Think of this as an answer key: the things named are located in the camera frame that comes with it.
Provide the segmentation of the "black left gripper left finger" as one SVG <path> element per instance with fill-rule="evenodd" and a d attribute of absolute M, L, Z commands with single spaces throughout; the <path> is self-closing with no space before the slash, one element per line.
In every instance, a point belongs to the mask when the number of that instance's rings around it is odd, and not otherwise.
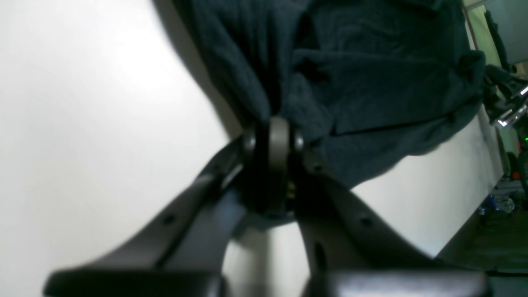
<path fill-rule="evenodd" d="M 86 265 L 54 272 L 46 297 L 225 297 L 223 260 L 250 213 L 248 181 L 260 151 L 255 126 L 124 244 Z"/>

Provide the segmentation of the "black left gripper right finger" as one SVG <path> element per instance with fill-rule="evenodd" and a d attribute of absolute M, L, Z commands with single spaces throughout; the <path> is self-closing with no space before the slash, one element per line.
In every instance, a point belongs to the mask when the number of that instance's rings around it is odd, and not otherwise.
<path fill-rule="evenodd" d="M 281 117 L 268 128 L 272 212 L 299 225 L 309 262 L 304 297 L 491 297 L 486 274 L 445 266 L 398 235 L 334 179 Z"/>

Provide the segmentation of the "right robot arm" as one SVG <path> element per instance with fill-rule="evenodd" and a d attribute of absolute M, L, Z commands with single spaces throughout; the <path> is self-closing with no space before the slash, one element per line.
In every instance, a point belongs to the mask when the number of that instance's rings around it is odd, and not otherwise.
<path fill-rule="evenodd" d="M 500 37 L 498 25 L 491 12 L 484 13 L 497 50 L 500 65 L 486 66 L 485 107 L 491 124 L 500 129 L 513 129 L 517 134 L 517 172 L 520 184 L 527 192 L 527 80 L 515 76 L 515 66 L 509 63 L 504 42 Z"/>

